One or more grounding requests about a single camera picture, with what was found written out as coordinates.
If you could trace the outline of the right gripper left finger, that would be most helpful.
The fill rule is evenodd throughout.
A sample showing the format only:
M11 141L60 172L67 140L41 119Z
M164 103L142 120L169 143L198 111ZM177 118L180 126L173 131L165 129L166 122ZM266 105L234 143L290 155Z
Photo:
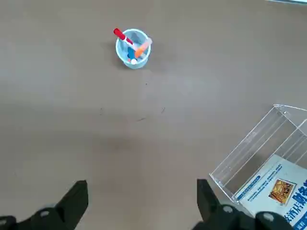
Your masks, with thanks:
M28 219L1 216L2 230L74 230L88 208L88 183L77 181L53 207L43 208Z

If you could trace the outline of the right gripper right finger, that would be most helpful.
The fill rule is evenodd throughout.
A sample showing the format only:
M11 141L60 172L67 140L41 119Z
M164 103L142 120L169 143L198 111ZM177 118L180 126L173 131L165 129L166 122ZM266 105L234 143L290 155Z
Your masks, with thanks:
M254 218L229 204L221 204L206 179L197 179L197 205L202 217L194 230L292 230L286 219L261 211Z

